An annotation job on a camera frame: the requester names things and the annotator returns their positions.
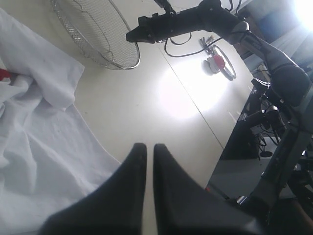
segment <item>red object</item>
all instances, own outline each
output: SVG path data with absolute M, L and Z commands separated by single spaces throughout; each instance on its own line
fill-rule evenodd
M 220 69 L 220 70 L 223 70 L 225 68 L 225 65 L 226 65 L 226 62 L 225 60 L 223 59 L 223 57 L 221 57 L 220 55 L 214 55 L 213 56 L 214 60 L 215 60 L 215 63 L 217 65 L 217 67 Z
M 4 78 L 10 78 L 11 75 L 7 70 L 3 70 L 0 69 L 0 82 L 4 79 Z

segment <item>bright light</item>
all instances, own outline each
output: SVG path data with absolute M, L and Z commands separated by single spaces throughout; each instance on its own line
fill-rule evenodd
M 295 10 L 301 22 L 309 29 L 313 30 L 313 1 L 295 0 Z

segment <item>white towel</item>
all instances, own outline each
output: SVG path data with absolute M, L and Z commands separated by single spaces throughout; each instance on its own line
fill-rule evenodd
M 0 9 L 0 234 L 35 231 L 118 168 L 74 107 L 84 67 Z

